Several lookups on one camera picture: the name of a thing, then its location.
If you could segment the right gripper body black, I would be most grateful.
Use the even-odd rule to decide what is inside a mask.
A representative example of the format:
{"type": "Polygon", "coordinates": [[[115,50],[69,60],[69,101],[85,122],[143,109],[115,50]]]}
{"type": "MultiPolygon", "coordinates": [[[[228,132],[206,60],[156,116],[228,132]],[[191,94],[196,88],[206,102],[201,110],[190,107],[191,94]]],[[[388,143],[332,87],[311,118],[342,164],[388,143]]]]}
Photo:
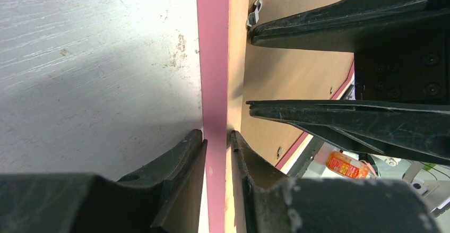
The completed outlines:
{"type": "Polygon", "coordinates": [[[449,103],[449,21],[370,24],[358,34],[358,100],[449,103]]]}

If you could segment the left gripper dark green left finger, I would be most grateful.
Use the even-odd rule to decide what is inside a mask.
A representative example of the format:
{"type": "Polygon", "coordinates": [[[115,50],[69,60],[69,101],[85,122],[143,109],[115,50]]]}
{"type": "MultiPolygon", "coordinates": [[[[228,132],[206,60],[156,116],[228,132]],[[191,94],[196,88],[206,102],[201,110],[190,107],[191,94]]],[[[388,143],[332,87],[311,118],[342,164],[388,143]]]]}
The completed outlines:
{"type": "Polygon", "coordinates": [[[96,174],[2,174],[1,232],[197,232],[207,140],[175,147],[117,181],[96,174]]]}

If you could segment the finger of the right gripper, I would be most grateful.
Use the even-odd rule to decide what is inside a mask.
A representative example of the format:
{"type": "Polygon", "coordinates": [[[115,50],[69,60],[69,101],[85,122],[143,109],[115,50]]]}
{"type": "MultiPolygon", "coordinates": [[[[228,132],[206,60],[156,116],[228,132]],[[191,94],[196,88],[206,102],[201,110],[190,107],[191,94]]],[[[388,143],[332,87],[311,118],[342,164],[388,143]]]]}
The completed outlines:
{"type": "Polygon", "coordinates": [[[444,25],[449,0],[341,0],[256,26],[254,46],[357,52],[444,25]]]}
{"type": "Polygon", "coordinates": [[[346,151],[449,165],[449,106],[368,100],[248,105],[252,117],[294,126],[346,151]]]}

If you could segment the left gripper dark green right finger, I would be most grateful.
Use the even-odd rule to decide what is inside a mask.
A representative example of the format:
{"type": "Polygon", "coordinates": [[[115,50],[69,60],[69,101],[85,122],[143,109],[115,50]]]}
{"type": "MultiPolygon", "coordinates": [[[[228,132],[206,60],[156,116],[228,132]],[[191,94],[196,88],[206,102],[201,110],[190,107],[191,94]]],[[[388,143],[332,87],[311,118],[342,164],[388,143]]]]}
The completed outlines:
{"type": "Polygon", "coordinates": [[[400,180],[290,177],[230,134],[237,232],[440,232],[400,180]]]}

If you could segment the brown frame backing board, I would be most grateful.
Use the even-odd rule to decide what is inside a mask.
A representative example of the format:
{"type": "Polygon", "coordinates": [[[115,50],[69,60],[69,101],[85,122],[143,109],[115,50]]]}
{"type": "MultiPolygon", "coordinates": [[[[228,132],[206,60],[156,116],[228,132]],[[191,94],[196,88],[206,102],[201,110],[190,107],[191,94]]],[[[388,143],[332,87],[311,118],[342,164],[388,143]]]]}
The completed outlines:
{"type": "MultiPolygon", "coordinates": [[[[259,22],[266,23],[338,1],[263,0],[259,22]]],[[[276,165],[300,137],[301,130],[251,117],[246,102],[331,99],[344,88],[352,61],[351,53],[247,45],[241,122],[241,133],[246,141],[264,159],[276,165]]]]}

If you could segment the light wooden picture frame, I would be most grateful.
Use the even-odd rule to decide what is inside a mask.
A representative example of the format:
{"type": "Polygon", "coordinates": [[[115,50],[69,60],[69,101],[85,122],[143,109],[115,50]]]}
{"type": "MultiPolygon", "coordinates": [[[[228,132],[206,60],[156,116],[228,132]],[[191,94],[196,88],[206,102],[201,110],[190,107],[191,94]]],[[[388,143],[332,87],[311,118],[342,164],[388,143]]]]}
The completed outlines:
{"type": "MultiPolygon", "coordinates": [[[[250,0],[197,0],[209,232],[237,232],[229,133],[241,131],[250,0]]],[[[302,134],[276,164],[286,166],[302,134]]]]}

